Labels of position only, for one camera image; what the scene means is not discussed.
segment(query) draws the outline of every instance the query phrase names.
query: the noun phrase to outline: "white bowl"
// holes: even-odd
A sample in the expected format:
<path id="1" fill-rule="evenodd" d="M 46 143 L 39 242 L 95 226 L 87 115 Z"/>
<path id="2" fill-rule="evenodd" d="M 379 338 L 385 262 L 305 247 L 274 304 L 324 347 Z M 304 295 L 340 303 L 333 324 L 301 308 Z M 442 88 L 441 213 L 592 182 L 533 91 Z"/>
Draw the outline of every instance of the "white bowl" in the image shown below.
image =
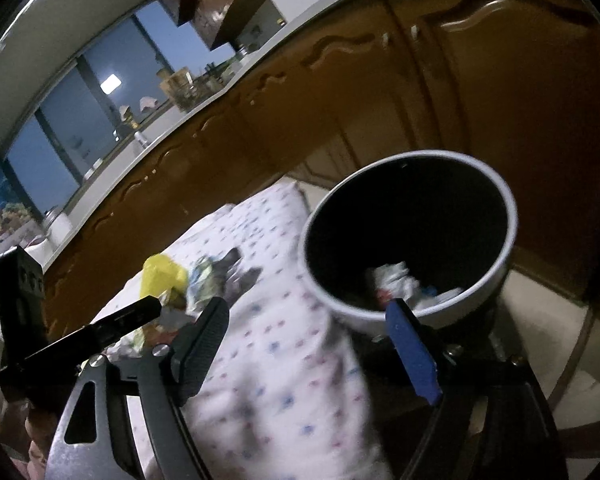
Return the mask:
<path id="1" fill-rule="evenodd" d="M 366 333 L 371 336 L 384 335 L 386 333 L 384 312 L 351 306 L 350 304 L 347 304 L 339 298 L 336 298 L 332 294 L 328 293 L 326 290 L 324 290 L 324 288 L 322 288 L 321 285 L 317 283 L 314 276 L 308 269 L 306 257 L 306 242 L 308 233 L 311 230 L 312 224 L 324 203 L 327 202 L 330 197 L 337 192 L 337 190 L 339 190 L 342 186 L 345 186 L 347 182 L 356 178 L 359 174 L 369 170 L 370 168 L 374 168 L 386 162 L 423 156 L 453 159 L 472 166 L 476 170 L 479 170 L 483 175 L 488 177 L 488 179 L 490 179 L 490 181 L 495 185 L 502 196 L 507 213 L 507 231 L 502 249 L 500 250 L 497 259 L 494 261 L 489 270 L 475 284 L 453 299 L 416 311 L 414 314 L 418 320 L 421 323 L 429 325 L 433 328 L 442 328 L 455 323 L 481 306 L 481 304 L 483 304 L 484 301 L 486 301 L 487 298 L 490 297 L 494 291 L 496 291 L 500 283 L 506 277 L 507 271 L 509 270 L 507 263 L 516 238 L 516 232 L 518 230 L 518 213 L 516 209 L 516 202 L 513 198 L 511 190 L 509 189 L 509 186 L 492 168 L 480 160 L 473 158 L 472 156 L 456 152 L 446 152 L 443 150 L 420 150 L 415 152 L 401 153 L 399 155 L 393 155 L 388 158 L 384 158 L 383 160 L 378 160 L 377 162 L 374 162 L 373 164 L 370 164 L 369 166 L 366 166 L 365 168 L 362 168 L 361 170 L 358 170 L 357 172 L 348 176 L 322 199 L 322 201 L 312 212 L 311 216 L 309 216 L 309 219 L 302 230 L 298 247 L 299 266 L 306 286 L 312 291 L 312 293 L 316 295 L 319 300 L 330 307 L 331 311 L 339 320 L 357 332 Z"/>

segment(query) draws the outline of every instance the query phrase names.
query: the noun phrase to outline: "window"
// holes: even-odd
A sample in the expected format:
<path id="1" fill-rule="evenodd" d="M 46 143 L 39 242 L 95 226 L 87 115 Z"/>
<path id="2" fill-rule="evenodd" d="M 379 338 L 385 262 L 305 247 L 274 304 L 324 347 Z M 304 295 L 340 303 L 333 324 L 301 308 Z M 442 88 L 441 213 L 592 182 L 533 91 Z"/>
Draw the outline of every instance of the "window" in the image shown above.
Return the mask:
<path id="1" fill-rule="evenodd" d="M 84 53 L 84 59 L 98 80 L 98 90 L 104 82 L 120 82 L 107 98 L 113 102 L 118 117 L 121 106 L 130 106 L 137 122 L 153 112 L 140 109 L 140 99 L 151 97 L 162 104 L 167 100 L 156 75 L 161 68 L 170 69 L 162 56 L 143 35 L 133 19 L 125 20 Z"/>
<path id="2" fill-rule="evenodd" d="M 72 69 L 40 105 L 41 126 L 57 137 L 81 176 L 116 145 L 113 106 L 97 101 L 77 68 Z"/>
<path id="3" fill-rule="evenodd" d="M 160 3 L 149 3 L 72 60 L 75 66 L 16 135 L 5 158 L 8 178 L 41 215 L 64 207 L 95 163 L 133 134 L 120 107 L 129 106 L 142 126 L 168 100 L 159 70 L 187 66 L 199 75 L 234 54 L 228 44 L 210 51 L 191 24 L 176 27 Z M 155 100 L 153 107 L 141 109 L 145 97 Z"/>
<path id="4" fill-rule="evenodd" d="M 7 162 L 41 214 L 56 205 L 64 207 L 78 190 L 78 182 L 35 117 L 27 121 L 13 141 Z"/>

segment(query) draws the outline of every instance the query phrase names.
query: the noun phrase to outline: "screw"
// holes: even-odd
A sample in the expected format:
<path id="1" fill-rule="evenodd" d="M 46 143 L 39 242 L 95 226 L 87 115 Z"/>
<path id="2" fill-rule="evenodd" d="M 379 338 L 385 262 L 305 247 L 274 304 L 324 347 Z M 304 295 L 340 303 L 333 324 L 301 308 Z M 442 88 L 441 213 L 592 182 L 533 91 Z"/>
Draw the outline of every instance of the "screw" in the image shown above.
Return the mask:
<path id="1" fill-rule="evenodd" d="M 162 357 L 163 355 L 167 355 L 169 350 L 169 345 L 156 345 L 154 346 L 154 349 L 151 350 L 151 353 L 154 357 Z"/>
<path id="2" fill-rule="evenodd" d="M 526 359 L 522 355 L 512 355 L 509 359 L 514 366 L 523 366 L 526 364 Z"/>
<path id="3" fill-rule="evenodd" d="M 107 358 L 104 357 L 104 355 L 97 354 L 91 357 L 91 359 L 89 359 L 89 364 L 94 368 L 97 368 L 98 366 L 103 365 L 106 360 Z"/>
<path id="4" fill-rule="evenodd" d="M 447 345 L 445 354 L 453 359 L 458 359 L 464 353 L 464 348 L 457 344 Z"/>

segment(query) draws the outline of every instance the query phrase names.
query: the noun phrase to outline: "trash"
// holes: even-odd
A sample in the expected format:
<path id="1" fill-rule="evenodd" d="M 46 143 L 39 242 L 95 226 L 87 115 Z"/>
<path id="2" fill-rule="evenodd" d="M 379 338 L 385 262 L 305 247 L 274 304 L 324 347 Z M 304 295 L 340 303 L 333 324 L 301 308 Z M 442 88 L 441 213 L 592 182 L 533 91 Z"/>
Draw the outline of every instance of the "trash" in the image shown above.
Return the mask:
<path id="1" fill-rule="evenodd" d="M 199 316 L 208 300 L 223 298 L 229 307 L 257 281 L 262 269 L 253 267 L 242 272 L 242 255 L 236 247 L 220 260 L 202 256 L 189 273 L 187 287 L 187 314 Z"/>
<path id="2" fill-rule="evenodd" d="M 402 298 L 415 311 L 429 308 L 451 300 L 462 293 L 462 288 L 453 288 L 442 294 L 434 286 L 422 288 L 420 282 L 409 274 L 405 262 L 386 264 L 372 270 L 376 298 L 382 310 L 393 298 Z"/>
<path id="3" fill-rule="evenodd" d="M 163 290 L 158 294 L 162 305 L 160 316 L 109 346 L 106 350 L 109 359 L 140 357 L 144 350 L 157 344 L 170 344 L 178 330 L 187 323 L 194 323 L 208 300 L 215 296 L 224 298 L 232 306 L 255 284 L 262 271 L 253 267 L 243 272 L 241 262 L 242 255 L 237 248 L 220 260 L 202 256 L 189 273 L 189 284 L 184 282 L 186 286 L 183 286 L 182 273 L 186 273 L 186 269 L 163 254 L 149 258 L 142 271 L 140 296 L 156 295 L 156 291 Z"/>

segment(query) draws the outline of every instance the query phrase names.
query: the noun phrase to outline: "crumpled plastic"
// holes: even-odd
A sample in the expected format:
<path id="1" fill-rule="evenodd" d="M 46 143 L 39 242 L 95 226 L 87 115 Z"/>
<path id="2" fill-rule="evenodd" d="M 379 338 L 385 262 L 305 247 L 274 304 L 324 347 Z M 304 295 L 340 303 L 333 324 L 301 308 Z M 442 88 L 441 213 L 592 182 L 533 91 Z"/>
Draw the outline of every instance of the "crumpled plastic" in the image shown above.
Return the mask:
<path id="1" fill-rule="evenodd" d="M 106 354 L 110 361 L 123 357 L 140 357 L 142 350 L 157 344 L 170 344 L 187 323 L 194 323 L 195 318 L 185 312 L 186 300 L 175 288 L 166 290 L 160 297 L 162 309 L 160 316 L 149 323 L 125 334 L 119 341 L 110 345 Z"/>
<path id="2" fill-rule="evenodd" d="M 262 269 L 241 269 L 242 255 L 236 247 L 220 260 L 202 256 L 189 273 L 187 309 L 189 316 L 198 317 L 208 301 L 219 296 L 231 307 L 258 280 Z"/>
<path id="3" fill-rule="evenodd" d="M 421 287 L 420 282 L 410 275 L 405 262 L 385 264 L 372 270 L 376 299 L 382 310 L 394 298 L 401 298 L 414 312 L 451 300 L 462 293 L 456 287 L 442 294 L 434 286 Z"/>

